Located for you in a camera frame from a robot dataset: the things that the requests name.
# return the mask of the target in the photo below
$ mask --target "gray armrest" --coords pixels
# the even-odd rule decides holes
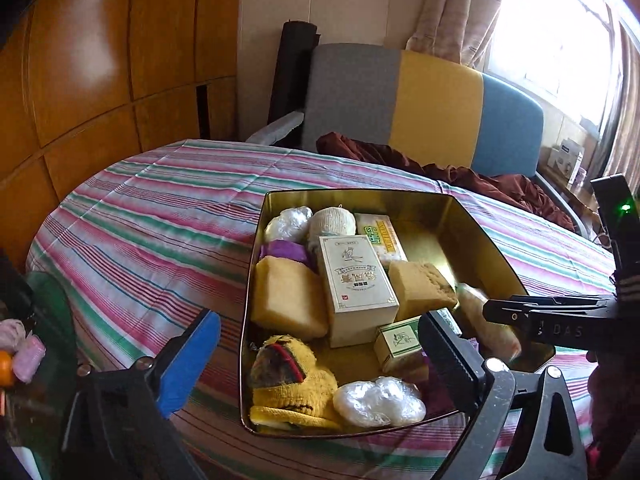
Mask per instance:
[[[245,142],[271,146],[289,135],[290,131],[296,126],[300,126],[304,119],[305,115],[302,112],[289,112],[284,117],[267,124],[264,128],[260,128]]]
[[[587,232],[587,228],[584,226],[578,215],[575,213],[571,207],[569,207],[568,203],[565,202],[564,198],[560,196],[560,194],[549,184],[542,175],[536,172],[536,175],[532,178],[533,182],[538,184],[542,191],[549,195],[549,198],[554,201],[554,203],[565,213],[569,215],[571,222],[573,222],[575,227],[576,234],[579,234],[582,238],[589,238],[589,234]]]

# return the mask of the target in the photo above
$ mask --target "sponge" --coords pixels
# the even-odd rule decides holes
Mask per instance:
[[[454,307],[458,302],[451,285],[432,264],[392,261],[389,281],[400,302],[396,321],[421,316],[428,310]]]
[[[266,256],[255,266],[251,321],[308,341],[329,330],[320,276],[288,258]]]

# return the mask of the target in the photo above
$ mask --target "orange object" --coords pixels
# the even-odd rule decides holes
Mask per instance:
[[[11,354],[0,350],[0,386],[2,387],[13,386],[15,383],[15,375],[11,364]]]

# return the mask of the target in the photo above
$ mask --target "striped tablecloth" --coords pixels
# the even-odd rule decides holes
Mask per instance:
[[[330,156],[187,140],[114,164],[67,196],[40,228],[28,270],[50,272],[68,294],[79,346],[97,368],[155,355],[202,308],[222,318],[210,364],[173,421],[196,453],[255,479],[420,479],[460,433],[453,416],[369,438],[302,442],[255,438],[238,421],[236,361],[255,225],[277,189],[376,187],[455,196],[505,254],[530,294],[610,292],[608,253],[545,220],[403,171]],[[559,349],[585,442],[593,365]],[[512,413],[484,475],[504,457]]]

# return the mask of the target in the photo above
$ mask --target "window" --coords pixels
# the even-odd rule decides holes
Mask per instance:
[[[602,0],[502,0],[486,72],[600,127],[617,78],[613,30]]]

